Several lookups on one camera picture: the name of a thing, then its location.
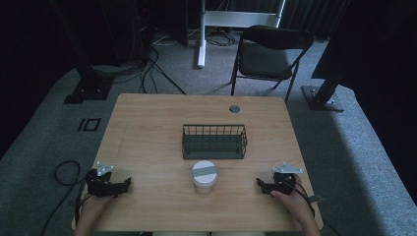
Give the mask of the black metal stand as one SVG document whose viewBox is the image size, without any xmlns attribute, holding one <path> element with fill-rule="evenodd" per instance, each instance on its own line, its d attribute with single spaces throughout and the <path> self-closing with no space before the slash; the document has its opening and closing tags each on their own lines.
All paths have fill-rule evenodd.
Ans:
<svg viewBox="0 0 417 236">
<path fill-rule="evenodd" d="M 342 80 L 345 69 L 344 61 L 347 49 L 344 43 L 347 37 L 342 34 L 346 25 L 345 12 L 348 10 L 350 2 L 351 0 L 344 0 L 333 35 L 312 75 L 313 79 L 323 79 L 324 82 L 319 87 L 301 87 L 311 110 L 344 111 L 334 93 Z"/>
<path fill-rule="evenodd" d="M 65 32 L 68 39 L 69 55 L 80 75 L 76 88 L 66 96 L 64 103 L 82 104 L 85 100 L 106 100 L 115 78 L 98 74 L 89 64 L 88 56 L 76 36 L 70 17 L 66 13 L 63 0 L 48 0 L 48 2 Z"/>
</svg>

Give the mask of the person's right hand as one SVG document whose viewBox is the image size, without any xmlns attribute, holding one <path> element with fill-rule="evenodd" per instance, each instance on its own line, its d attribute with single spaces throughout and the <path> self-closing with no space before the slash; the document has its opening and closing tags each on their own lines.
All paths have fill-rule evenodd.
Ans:
<svg viewBox="0 0 417 236">
<path fill-rule="evenodd" d="M 306 229 L 309 226 L 314 226 L 316 221 L 309 204 L 305 200 L 301 179 L 297 174 L 294 174 L 294 179 L 296 181 L 295 190 L 290 195 L 282 194 L 279 191 L 271 191 L 270 194 L 289 210 L 303 229 Z"/>
</svg>

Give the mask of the dark curtain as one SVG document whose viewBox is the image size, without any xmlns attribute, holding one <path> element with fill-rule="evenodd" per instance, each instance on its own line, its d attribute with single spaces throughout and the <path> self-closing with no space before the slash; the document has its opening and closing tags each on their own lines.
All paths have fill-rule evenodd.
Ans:
<svg viewBox="0 0 417 236">
<path fill-rule="evenodd" d="M 279 26 L 329 39 L 350 0 L 285 0 Z"/>
</svg>

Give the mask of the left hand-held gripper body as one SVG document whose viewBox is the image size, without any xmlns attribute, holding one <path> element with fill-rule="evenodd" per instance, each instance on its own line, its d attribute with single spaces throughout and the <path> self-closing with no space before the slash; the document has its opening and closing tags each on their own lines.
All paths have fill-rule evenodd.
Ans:
<svg viewBox="0 0 417 236">
<path fill-rule="evenodd" d="M 90 170 L 86 176 L 88 193 L 96 197 L 114 196 L 110 185 L 110 178 L 114 166 L 98 161 L 96 167 Z"/>
</svg>

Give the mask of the person's left hand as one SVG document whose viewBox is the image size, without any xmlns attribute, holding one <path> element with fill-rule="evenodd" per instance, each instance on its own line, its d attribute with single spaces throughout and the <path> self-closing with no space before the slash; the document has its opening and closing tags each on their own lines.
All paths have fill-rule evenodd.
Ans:
<svg viewBox="0 0 417 236">
<path fill-rule="evenodd" d="M 111 201 L 112 197 L 97 197 L 86 194 L 83 200 L 79 222 L 86 224 L 96 223 Z"/>
</svg>

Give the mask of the black folding chair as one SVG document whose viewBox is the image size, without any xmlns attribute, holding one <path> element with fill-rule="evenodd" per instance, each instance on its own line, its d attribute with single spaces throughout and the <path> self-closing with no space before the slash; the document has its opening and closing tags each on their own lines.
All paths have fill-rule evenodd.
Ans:
<svg viewBox="0 0 417 236">
<path fill-rule="evenodd" d="M 276 82 L 289 80 L 284 97 L 287 101 L 299 69 L 301 58 L 314 43 L 314 36 L 305 30 L 251 26 L 240 36 L 230 79 L 235 92 L 238 78 Z"/>
</svg>

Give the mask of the white desk frame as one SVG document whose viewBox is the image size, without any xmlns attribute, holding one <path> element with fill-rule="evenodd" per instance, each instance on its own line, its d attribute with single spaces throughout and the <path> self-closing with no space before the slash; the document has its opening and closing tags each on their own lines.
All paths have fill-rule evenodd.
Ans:
<svg viewBox="0 0 417 236">
<path fill-rule="evenodd" d="M 209 11 L 206 0 L 202 0 L 201 35 L 197 66 L 203 68 L 206 64 L 206 27 L 248 28 L 255 25 L 278 28 L 282 18 L 286 0 L 279 0 L 275 13 Z"/>
</svg>

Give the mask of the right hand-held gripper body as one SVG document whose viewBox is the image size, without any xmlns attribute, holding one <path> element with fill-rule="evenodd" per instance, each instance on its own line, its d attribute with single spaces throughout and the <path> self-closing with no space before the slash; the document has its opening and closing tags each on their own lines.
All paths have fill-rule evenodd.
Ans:
<svg viewBox="0 0 417 236">
<path fill-rule="evenodd" d="M 295 189 L 295 174 L 301 174 L 302 168 L 296 167 L 292 164 L 283 162 L 282 164 L 275 166 L 272 169 L 272 189 L 278 191 L 284 195 L 290 195 Z"/>
</svg>

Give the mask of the white tape roll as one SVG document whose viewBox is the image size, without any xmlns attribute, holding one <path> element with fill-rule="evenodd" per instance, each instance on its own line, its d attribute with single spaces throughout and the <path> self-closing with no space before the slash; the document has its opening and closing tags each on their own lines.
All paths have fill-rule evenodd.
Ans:
<svg viewBox="0 0 417 236">
<path fill-rule="evenodd" d="M 195 190 L 199 194 L 209 193 L 218 177 L 217 166 L 208 160 L 197 162 L 192 168 L 192 179 Z"/>
</svg>

